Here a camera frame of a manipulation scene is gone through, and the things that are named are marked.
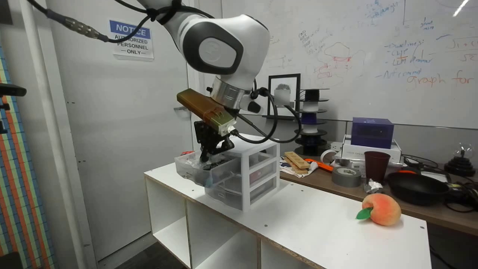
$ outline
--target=peach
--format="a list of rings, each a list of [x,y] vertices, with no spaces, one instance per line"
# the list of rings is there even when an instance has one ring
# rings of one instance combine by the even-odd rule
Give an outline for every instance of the peach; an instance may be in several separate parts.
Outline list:
[[[373,207],[370,212],[373,222],[384,226],[394,225],[402,214],[398,203],[386,194],[374,193],[365,197],[362,209],[369,207]]]

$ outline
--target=green leaf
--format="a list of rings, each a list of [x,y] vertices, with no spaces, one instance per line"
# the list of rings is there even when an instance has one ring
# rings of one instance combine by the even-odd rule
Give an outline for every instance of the green leaf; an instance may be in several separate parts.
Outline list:
[[[365,220],[370,218],[370,212],[372,212],[373,207],[367,207],[362,210],[357,214],[356,219],[358,220]]]

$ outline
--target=white table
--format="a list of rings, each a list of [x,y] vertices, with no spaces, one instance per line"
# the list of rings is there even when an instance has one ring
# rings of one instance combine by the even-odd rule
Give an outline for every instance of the white table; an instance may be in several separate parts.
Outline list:
[[[281,180],[278,193],[243,213],[177,175],[145,173],[154,236],[188,268],[430,269],[426,222],[394,227],[355,219],[361,203]]]

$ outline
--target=black frying pan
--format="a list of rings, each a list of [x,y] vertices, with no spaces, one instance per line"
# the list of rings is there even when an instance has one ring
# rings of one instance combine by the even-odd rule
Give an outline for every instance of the black frying pan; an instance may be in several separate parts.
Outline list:
[[[391,173],[387,181],[393,195],[417,205],[441,202],[449,190],[445,183],[418,174]]]

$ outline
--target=white door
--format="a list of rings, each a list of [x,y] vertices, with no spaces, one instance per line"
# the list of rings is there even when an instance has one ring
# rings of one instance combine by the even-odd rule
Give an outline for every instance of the white door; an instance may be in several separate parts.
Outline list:
[[[104,34],[109,19],[136,25],[143,18],[112,0],[47,3]],[[152,62],[117,60],[116,45],[51,23],[93,247],[101,260],[151,230],[143,172],[192,150],[190,113],[174,110],[181,106],[176,94],[188,88],[186,62],[157,22],[145,25],[152,32]]]

